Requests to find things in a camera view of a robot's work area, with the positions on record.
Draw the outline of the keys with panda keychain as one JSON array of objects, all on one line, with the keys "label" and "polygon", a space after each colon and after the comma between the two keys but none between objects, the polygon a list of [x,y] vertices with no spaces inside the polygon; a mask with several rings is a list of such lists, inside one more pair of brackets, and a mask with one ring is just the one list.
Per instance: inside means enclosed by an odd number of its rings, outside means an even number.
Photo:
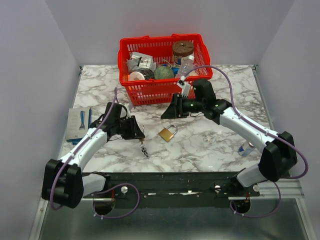
[{"label": "keys with panda keychain", "polygon": [[143,140],[140,141],[140,149],[144,156],[148,159],[150,156]]}]

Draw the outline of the small brass padlock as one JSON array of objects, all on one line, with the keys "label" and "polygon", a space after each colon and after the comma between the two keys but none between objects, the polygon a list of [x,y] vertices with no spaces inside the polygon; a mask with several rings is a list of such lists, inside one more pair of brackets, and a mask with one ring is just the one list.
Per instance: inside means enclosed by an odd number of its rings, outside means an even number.
[{"label": "small brass padlock", "polygon": [[146,135],[145,135],[145,126],[143,125],[141,127],[141,132],[143,134],[143,137],[140,139],[140,141],[144,142],[145,141],[145,138],[146,138]]}]

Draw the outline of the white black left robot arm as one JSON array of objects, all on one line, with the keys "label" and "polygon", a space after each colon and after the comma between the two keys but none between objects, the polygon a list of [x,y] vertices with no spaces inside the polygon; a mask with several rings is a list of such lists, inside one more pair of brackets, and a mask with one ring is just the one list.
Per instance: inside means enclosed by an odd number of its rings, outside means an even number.
[{"label": "white black left robot arm", "polygon": [[51,203],[74,209],[87,195],[96,193],[104,198],[111,185],[102,175],[83,174],[95,153],[114,135],[124,140],[143,140],[135,116],[126,106],[109,102],[105,113],[91,123],[82,140],[59,160],[50,159],[44,170],[41,197]]}]

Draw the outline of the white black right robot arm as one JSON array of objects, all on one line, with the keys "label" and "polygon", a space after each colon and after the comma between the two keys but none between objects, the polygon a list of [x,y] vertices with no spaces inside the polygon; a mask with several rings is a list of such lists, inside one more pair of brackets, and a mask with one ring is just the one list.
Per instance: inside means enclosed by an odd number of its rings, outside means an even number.
[{"label": "white black right robot arm", "polygon": [[208,120],[224,126],[250,142],[260,153],[259,163],[245,168],[234,176],[230,191],[241,196],[248,187],[263,181],[276,182],[298,162],[293,150],[293,136],[284,131],[277,134],[253,120],[244,121],[237,115],[232,104],[216,98],[212,84],[207,79],[193,82],[195,97],[188,98],[175,93],[162,119],[186,118],[191,113],[203,113]]}]

